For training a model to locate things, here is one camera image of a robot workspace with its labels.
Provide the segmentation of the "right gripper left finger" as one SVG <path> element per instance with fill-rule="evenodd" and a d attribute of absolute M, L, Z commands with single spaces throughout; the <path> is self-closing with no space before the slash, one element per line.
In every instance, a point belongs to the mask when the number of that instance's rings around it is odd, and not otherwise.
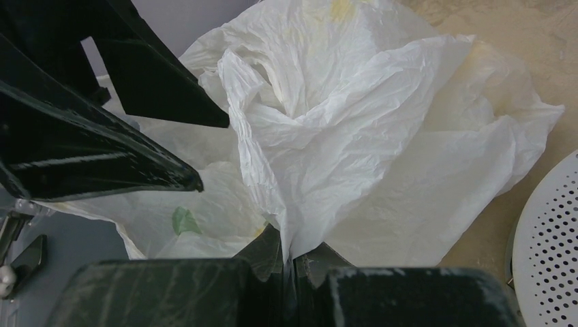
<path fill-rule="evenodd" d="M 268 226 L 232 258 L 114 260 L 70 279 L 48 326 L 280 326 L 283 256 Z"/>

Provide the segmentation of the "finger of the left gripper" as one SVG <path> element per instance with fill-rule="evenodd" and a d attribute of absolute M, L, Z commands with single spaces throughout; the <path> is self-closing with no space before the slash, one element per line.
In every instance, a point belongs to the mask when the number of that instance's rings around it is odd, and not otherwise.
<path fill-rule="evenodd" d="M 131 1 L 83 1 L 87 24 L 126 114 L 227 128 L 229 116 Z"/>
<path fill-rule="evenodd" d="M 63 86 L 1 38 L 1 185 L 64 202 L 132 191 L 202 191 L 189 164 Z"/>

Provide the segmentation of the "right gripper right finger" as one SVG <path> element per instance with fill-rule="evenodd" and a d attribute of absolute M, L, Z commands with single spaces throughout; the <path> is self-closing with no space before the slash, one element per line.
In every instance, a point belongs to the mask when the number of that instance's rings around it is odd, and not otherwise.
<path fill-rule="evenodd" d="M 447 267 L 356 267 L 326 243 L 293 261 L 301 326 L 518 326 L 497 279 Z"/>

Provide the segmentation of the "white plastic bag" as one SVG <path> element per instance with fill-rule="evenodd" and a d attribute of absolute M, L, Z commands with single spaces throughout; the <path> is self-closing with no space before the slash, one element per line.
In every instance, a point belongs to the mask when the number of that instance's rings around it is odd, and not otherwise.
<path fill-rule="evenodd" d="M 116 225 L 131 259 L 230 258 L 265 228 L 292 259 L 436 265 L 543 154 L 564 112 L 516 57 L 396 1 L 262 1 L 180 58 L 231 119 L 138 119 L 204 190 L 51 208 Z"/>

